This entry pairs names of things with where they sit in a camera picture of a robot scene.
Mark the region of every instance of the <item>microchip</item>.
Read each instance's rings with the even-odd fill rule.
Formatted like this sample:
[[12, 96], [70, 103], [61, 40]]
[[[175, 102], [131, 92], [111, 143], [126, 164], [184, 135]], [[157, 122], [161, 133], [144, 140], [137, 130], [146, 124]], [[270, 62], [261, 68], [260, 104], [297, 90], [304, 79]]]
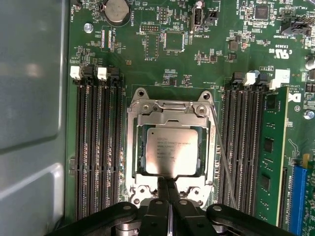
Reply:
[[237, 41], [230, 41], [229, 48], [231, 51], [237, 51], [238, 50], [238, 42]]
[[272, 139], [265, 138], [264, 150], [268, 153], [272, 153], [273, 146], [274, 146], [274, 141]]
[[269, 6], [258, 5], [255, 6], [255, 19], [256, 20], [268, 20]]
[[315, 70], [310, 71], [309, 80], [315, 80]]
[[210, 62], [217, 62], [218, 58], [217, 56], [211, 55], [210, 56]]
[[175, 86], [176, 85], [176, 79], [174, 79], [174, 78], [169, 79], [169, 85]]
[[184, 49], [184, 34], [182, 32], [167, 32], [165, 34], [165, 51], [180, 52]]
[[312, 84], [305, 84], [305, 92], [312, 92]]
[[271, 94], [266, 97], [266, 108], [267, 109], [275, 109], [277, 105], [277, 96], [275, 94]]
[[236, 59], [237, 59], [237, 55], [236, 55], [235, 53], [229, 53], [229, 54], [227, 55], [227, 58], [228, 58], [229, 60], [236, 60]]
[[261, 175], [261, 186], [269, 191], [270, 189], [270, 178], [268, 176], [265, 175]]

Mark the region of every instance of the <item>mounting hole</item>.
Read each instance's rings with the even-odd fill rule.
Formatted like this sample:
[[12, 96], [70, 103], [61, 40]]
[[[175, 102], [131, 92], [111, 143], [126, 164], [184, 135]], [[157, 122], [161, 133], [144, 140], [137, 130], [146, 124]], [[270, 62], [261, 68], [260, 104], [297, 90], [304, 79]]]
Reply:
[[210, 94], [209, 94], [209, 93], [205, 93], [205, 94], [203, 95], [203, 99], [208, 100], [209, 98], [210, 98]]
[[144, 91], [143, 90], [139, 90], [138, 91], [138, 96], [142, 97], [144, 95]]
[[135, 200], [133, 200], [133, 203], [135, 203], [137, 205], [140, 203], [140, 200], [136, 198]]

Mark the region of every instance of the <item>capacitor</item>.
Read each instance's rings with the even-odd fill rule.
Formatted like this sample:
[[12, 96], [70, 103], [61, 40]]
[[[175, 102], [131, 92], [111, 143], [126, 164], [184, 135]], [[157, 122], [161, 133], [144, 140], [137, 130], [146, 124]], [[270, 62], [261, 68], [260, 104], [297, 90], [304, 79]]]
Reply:
[[308, 60], [305, 64], [305, 68], [307, 70], [314, 70], [315, 69], [315, 59]]
[[313, 111], [306, 110], [306, 111], [304, 112], [303, 117], [304, 117], [305, 119], [313, 119], [313, 118], [315, 117], [315, 113], [314, 113]]

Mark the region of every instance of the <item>screw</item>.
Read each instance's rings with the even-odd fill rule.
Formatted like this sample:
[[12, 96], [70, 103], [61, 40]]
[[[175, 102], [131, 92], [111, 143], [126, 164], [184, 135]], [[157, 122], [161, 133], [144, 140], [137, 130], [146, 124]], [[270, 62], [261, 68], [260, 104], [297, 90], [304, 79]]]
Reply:
[[179, 204], [181, 204], [181, 205], [187, 205], [187, 201], [186, 201], [186, 200], [180, 200], [180, 201], [179, 201]]
[[135, 200], [133, 200], [133, 203], [135, 203], [137, 205], [140, 203], [140, 200], [136, 198]]
[[196, 2], [196, 7], [202, 7], [202, 5], [203, 5], [202, 1]]
[[222, 211], [222, 208], [220, 206], [213, 206], [213, 210]]
[[315, 117], [315, 113], [313, 111], [307, 110], [304, 112], [303, 117], [305, 119], [313, 119]]
[[90, 23], [85, 23], [83, 27], [85, 33], [92, 33], [93, 32], [93, 25]]
[[207, 108], [205, 108], [205, 106], [199, 106], [197, 108], [197, 114], [199, 115], [204, 115], [207, 113]]

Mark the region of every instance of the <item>memory chip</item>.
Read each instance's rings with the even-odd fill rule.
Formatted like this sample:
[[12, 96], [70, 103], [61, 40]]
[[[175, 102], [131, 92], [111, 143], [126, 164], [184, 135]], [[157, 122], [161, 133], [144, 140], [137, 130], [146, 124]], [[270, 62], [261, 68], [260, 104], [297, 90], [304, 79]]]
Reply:
[[265, 142], [264, 142], [264, 150], [265, 151], [272, 153], [273, 145], [274, 145], [274, 141], [272, 139], [265, 138]]
[[237, 51], [238, 50], [238, 42], [237, 41], [230, 41], [229, 48], [231, 51]]
[[268, 20], [269, 7], [265, 5], [255, 6], [255, 19], [256, 20]]
[[275, 109], [277, 106], [277, 95], [271, 94], [266, 97], [266, 109]]
[[265, 175], [261, 175], [261, 186], [269, 191], [270, 189], [270, 178], [268, 176]]

